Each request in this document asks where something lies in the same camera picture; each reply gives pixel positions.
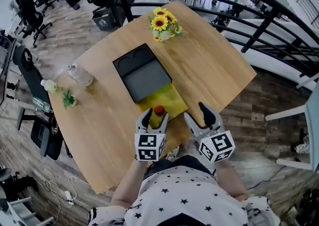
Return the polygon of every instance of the trash bin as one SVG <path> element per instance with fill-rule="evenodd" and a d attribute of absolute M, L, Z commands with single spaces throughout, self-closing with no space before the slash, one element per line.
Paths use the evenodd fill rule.
<path fill-rule="evenodd" d="M 112 12 L 109 8 L 103 8 L 93 14 L 92 20 L 102 31 L 112 30 L 115 24 Z"/>

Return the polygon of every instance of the sunflower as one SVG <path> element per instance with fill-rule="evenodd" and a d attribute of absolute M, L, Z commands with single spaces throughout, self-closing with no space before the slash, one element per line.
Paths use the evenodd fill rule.
<path fill-rule="evenodd" d="M 168 21 L 170 23 L 176 23 L 177 19 L 176 17 L 170 12 L 170 11 L 165 11 L 164 15 L 167 17 Z"/>
<path fill-rule="evenodd" d="M 151 22 L 153 30 L 166 30 L 166 27 L 168 25 L 168 20 L 165 16 L 156 16 Z"/>
<path fill-rule="evenodd" d="M 165 14 L 165 11 L 166 11 L 166 9 L 165 9 L 165 8 L 161 8 L 161 7 L 158 7 L 158 8 L 156 8 L 156 9 L 153 10 L 153 12 L 154 12 L 154 14 L 155 14 L 156 16 L 158 16 L 158 15 L 164 15 L 164 14 Z"/>
<path fill-rule="evenodd" d="M 161 38 L 157 37 L 157 36 L 153 36 L 153 40 L 155 41 L 161 41 Z"/>

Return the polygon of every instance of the red bottle cap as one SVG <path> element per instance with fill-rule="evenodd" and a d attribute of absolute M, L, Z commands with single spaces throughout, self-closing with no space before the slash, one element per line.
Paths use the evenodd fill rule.
<path fill-rule="evenodd" d="M 158 105 L 157 107 L 155 107 L 154 112 L 157 116 L 162 116 L 165 110 L 164 110 L 164 107 L 162 107 L 161 105 Z"/>

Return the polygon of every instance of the small green plant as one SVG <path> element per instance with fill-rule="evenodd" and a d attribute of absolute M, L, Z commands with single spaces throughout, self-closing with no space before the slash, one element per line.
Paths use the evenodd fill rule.
<path fill-rule="evenodd" d="M 62 99 L 63 99 L 64 108 L 68 106 L 72 106 L 73 103 L 75 102 L 75 98 L 74 96 L 72 96 L 72 93 L 69 89 L 63 93 Z"/>

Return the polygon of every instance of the small bottle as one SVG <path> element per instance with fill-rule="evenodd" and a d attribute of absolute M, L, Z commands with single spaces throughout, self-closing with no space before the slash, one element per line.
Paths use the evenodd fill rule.
<path fill-rule="evenodd" d="M 58 85 L 53 80 L 41 80 L 41 85 L 47 92 L 54 93 L 57 91 Z"/>
<path fill-rule="evenodd" d="M 91 73 L 76 64 L 69 65 L 67 75 L 85 87 L 90 86 L 94 80 L 94 76 Z"/>
<path fill-rule="evenodd" d="M 33 104 L 36 107 L 40 108 L 42 111 L 48 112 L 48 113 L 52 112 L 51 106 L 48 103 L 44 102 L 42 99 L 38 97 L 34 97 L 32 101 L 33 101 Z"/>

